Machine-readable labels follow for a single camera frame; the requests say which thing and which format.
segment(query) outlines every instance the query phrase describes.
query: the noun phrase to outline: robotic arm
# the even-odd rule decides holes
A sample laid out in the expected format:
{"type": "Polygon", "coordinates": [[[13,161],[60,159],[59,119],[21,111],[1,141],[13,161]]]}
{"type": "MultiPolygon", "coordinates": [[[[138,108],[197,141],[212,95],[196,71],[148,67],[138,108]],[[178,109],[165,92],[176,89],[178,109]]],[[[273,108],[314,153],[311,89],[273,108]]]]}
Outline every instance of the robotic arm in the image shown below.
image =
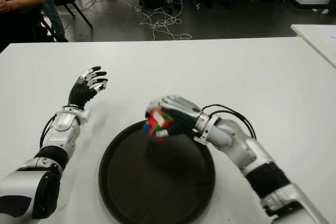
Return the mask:
{"type": "Polygon", "coordinates": [[[68,105],[60,108],[43,130],[39,152],[0,182],[0,223],[36,223],[55,211],[60,180],[75,151],[80,125],[89,120],[84,106],[106,88],[107,79],[95,78],[106,72],[98,70],[100,67],[93,67],[78,78],[68,105]]]}
{"type": "Polygon", "coordinates": [[[226,153],[261,199],[267,215],[275,216],[274,223],[328,223],[303,191],[278,168],[261,144],[246,135],[236,122],[205,114],[196,104],[177,95],[152,101],[146,111],[147,118],[152,110],[162,110],[174,119],[171,127],[156,132],[156,136],[166,137],[194,130],[199,134],[196,141],[202,144],[210,142],[226,153]]]}

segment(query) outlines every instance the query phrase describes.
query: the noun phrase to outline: gray floor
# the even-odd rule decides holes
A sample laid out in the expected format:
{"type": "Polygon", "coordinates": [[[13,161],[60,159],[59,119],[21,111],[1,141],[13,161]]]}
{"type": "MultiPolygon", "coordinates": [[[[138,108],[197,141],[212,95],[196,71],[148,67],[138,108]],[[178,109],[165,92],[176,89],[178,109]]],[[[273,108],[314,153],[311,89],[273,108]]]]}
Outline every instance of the gray floor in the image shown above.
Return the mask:
{"type": "MultiPolygon", "coordinates": [[[[93,0],[77,0],[82,9],[93,0]]],[[[91,30],[77,13],[71,20],[67,11],[60,8],[61,19],[70,41],[140,41],[153,40],[152,30],[147,25],[139,25],[145,16],[134,8],[138,0],[104,0],[96,2],[90,10],[84,11],[94,29],[91,30]]],[[[163,18],[157,15],[154,19],[163,18]]],[[[291,24],[336,24],[336,17],[323,15],[312,10],[296,9],[288,2],[258,2],[235,0],[232,9],[226,9],[221,0],[214,0],[214,8],[202,6],[195,9],[194,0],[184,0],[184,8],[179,16],[180,25],[173,25],[174,34],[189,33],[193,39],[226,39],[254,37],[286,37],[296,34],[291,24]]],[[[156,40],[171,40],[166,34],[155,32],[156,40]]]]}

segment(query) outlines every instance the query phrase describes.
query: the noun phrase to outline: dark plate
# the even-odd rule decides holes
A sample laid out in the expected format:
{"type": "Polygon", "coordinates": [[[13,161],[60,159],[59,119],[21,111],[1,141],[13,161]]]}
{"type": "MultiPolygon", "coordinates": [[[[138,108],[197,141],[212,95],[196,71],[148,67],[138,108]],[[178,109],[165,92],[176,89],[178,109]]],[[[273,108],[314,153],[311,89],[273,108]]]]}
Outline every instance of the dark plate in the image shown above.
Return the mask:
{"type": "Polygon", "coordinates": [[[99,186],[106,207],[125,224],[192,222],[214,189],[208,148],[187,135],[158,142],[142,126],[122,131],[104,153],[99,186]]]}

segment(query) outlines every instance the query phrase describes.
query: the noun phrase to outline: white table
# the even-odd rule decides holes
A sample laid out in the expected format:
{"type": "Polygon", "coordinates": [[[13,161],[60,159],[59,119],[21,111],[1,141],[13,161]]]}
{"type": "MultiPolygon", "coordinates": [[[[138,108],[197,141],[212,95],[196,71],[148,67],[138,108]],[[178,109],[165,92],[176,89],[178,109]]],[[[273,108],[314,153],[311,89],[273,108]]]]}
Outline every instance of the white table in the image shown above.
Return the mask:
{"type": "Polygon", "coordinates": [[[291,28],[336,68],[336,25],[291,25],[291,28]]]}
{"type": "MultiPolygon", "coordinates": [[[[46,121],[96,65],[108,71],[108,88],[87,104],[92,117],[62,178],[58,210],[41,223],[117,223],[99,193],[101,157],[143,120],[151,99],[170,93],[244,114],[288,177],[336,221],[336,71],[299,37],[10,45],[0,55],[0,178],[38,152],[46,121]]],[[[216,185],[195,223],[270,223],[238,169],[209,149],[216,185]]]]}

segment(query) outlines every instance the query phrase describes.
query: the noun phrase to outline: rubik's cube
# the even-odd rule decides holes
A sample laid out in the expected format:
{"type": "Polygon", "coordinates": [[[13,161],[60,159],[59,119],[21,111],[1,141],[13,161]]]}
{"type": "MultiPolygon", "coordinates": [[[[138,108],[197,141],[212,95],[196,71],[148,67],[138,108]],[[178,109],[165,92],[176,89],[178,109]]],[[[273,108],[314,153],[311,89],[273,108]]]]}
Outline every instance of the rubik's cube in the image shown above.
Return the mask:
{"type": "Polygon", "coordinates": [[[151,111],[151,116],[145,122],[143,129],[153,135],[155,132],[165,129],[173,124],[171,116],[167,115],[161,110],[151,111]]]}

